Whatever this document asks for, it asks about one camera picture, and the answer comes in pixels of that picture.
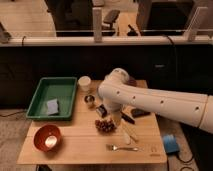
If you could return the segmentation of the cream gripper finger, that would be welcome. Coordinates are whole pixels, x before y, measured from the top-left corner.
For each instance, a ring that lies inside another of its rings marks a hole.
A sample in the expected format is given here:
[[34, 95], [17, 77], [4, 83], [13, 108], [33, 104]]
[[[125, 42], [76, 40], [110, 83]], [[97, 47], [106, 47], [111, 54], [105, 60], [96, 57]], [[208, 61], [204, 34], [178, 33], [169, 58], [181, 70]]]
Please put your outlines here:
[[122, 114], [119, 111], [117, 111], [117, 112], [113, 112], [111, 116], [115, 126], [118, 127], [121, 123]]

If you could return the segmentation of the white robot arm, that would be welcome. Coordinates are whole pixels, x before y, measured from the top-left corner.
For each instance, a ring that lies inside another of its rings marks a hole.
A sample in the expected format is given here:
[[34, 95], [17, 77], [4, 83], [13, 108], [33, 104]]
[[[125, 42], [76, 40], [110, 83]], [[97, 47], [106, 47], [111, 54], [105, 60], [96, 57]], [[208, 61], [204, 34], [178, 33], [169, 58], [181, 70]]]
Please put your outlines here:
[[129, 85], [130, 76], [115, 68], [98, 87], [108, 111], [130, 105], [213, 134], [213, 95], [165, 91]]

